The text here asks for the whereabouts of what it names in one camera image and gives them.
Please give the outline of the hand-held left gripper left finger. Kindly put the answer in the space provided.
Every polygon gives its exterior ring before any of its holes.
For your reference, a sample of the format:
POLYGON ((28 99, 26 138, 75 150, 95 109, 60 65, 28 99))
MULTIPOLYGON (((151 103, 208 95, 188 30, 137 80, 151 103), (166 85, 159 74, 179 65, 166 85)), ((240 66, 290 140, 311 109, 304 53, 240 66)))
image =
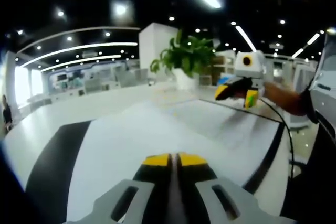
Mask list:
POLYGON ((70 184, 67 223, 166 223, 172 156, 135 159, 70 184))

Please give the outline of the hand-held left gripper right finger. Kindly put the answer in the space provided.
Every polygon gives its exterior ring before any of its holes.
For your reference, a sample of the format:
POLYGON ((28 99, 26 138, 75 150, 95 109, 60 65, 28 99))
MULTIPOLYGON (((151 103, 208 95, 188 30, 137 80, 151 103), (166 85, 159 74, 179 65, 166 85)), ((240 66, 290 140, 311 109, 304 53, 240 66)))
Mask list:
POLYGON ((201 156, 182 152, 176 161, 188 223, 290 223, 263 211, 252 194, 229 179, 218 178, 201 156))

